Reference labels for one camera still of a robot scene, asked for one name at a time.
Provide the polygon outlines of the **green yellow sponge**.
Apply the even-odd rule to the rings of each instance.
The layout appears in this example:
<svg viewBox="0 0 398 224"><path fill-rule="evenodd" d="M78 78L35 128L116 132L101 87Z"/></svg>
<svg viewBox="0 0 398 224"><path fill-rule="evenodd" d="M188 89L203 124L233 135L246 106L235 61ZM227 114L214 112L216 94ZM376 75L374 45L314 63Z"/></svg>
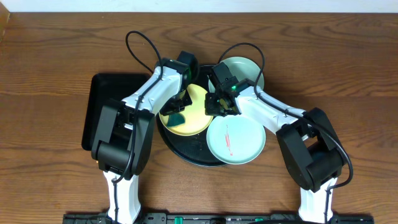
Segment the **green yellow sponge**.
<svg viewBox="0 0 398 224"><path fill-rule="evenodd" d="M169 115L166 127L176 127L185 124L185 117L181 113L174 113Z"/></svg>

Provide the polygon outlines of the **yellow plate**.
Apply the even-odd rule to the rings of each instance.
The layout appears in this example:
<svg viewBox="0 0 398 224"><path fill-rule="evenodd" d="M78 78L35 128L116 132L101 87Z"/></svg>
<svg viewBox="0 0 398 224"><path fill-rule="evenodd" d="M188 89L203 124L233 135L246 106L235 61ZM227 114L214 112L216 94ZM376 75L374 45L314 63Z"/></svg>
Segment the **yellow plate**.
<svg viewBox="0 0 398 224"><path fill-rule="evenodd" d="M183 117L184 123L169 126L170 116L159 115L161 123L170 132L180 136L192 136L204 131L212 122L213 117L205 114L205 95L208 93L204 88L196 84L187 87L192 104L185 107L182 112L177 113L178 118Z"/></svg>

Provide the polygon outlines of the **light blue plate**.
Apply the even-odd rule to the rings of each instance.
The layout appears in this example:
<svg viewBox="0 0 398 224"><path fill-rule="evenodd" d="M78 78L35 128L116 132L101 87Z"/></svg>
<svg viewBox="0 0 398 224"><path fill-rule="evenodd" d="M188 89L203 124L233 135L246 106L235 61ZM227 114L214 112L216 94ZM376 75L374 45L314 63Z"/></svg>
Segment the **light blue plate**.
<svg viewBox="0 0 398 224"><path fill-rule="evenodd" d="M210 152L226 164L254 160L266 144L266 132L258 122L241 115L215 118L208 127L206 141Z"/></svg>
<svg viewBox="0 0 398 224"><path fill-rule="evenodd" d="M248 79L255 83L256 78L260 72L260 67L254 61L245 57L230 57L222 60L220 63L224 64L221 66L221 68L227 67L230 74L236 77L238 83L245 79ZM257 86L261 90L264 89L264 75L262 73L260 75ZM230 87L231 91L238 90L238 84L235 84L233 86L231 85ZM208 81L208 88L210 93L214 93L216 91L216 87L213 85L210 78Z"/></svg>

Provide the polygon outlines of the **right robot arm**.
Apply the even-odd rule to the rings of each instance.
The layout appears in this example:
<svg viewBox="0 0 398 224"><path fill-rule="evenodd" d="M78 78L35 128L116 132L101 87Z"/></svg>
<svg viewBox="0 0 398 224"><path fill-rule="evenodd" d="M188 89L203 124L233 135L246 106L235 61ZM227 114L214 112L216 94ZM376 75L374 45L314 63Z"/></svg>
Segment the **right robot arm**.
<svg viewBox="0 0 398 224"><path fill-rule="evenodd" d="M351 182L353 165L325 112L284 104L256 82L239 81L223 62L211 68L209 79L215 92L206 95L206 113L240 116L274 133L288 173L300 186L300 218L329 223L333 190Z"/></svg>

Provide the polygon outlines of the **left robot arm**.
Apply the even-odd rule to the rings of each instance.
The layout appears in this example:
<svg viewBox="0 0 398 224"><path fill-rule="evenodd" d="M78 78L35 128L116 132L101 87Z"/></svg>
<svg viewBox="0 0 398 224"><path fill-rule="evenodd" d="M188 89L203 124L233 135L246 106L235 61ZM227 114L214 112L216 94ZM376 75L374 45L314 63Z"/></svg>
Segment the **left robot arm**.
<svg viewBox="0 0 398 224"><path fill-rule="evenodd" d="M175 115L192 104L187 86L197 77L197 59L186 52L163 58L152 76L122 100L108 98L101 108L91 145L108 183L106 223L134 223L141 211L139 174L150 156L157 114Z"/></svg>

